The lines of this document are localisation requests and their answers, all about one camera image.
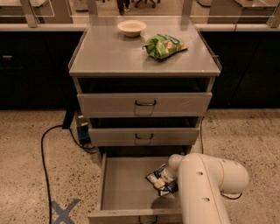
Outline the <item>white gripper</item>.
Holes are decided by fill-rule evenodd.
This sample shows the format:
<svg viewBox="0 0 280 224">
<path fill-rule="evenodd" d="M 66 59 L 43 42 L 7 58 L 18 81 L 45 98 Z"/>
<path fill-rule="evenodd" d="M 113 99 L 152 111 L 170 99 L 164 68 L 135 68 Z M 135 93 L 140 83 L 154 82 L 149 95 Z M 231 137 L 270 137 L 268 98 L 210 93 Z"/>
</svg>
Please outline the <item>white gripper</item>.
<svg viewBox="0 0 280 224">
<path fill-rule="evenodd" d="M 161 189 L 165 186 L 165 183 L 171 183 L 177 178 L 177 171 L 172 169 L 169 165 L 166 165 L 164 169 L 161 171 L 161 178 L 159 178 L 154 186 L 157 189 Z"/>
</svg>

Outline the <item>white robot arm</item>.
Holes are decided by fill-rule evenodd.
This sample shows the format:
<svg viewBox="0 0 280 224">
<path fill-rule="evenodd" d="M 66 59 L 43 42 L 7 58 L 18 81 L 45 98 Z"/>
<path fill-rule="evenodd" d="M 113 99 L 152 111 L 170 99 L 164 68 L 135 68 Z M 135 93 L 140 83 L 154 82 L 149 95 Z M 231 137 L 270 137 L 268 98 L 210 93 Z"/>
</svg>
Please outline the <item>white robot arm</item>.
<svg viewBox="0 0 280 224">
<path fill-rule="evenodd" d="M 243 165 L 200 153 L 173 154 L 152 175 L 159 191 L 178 190 L 184 224 L 230 224 L 222 195 L 243 193 L 249 185 Z"/>
</svg>

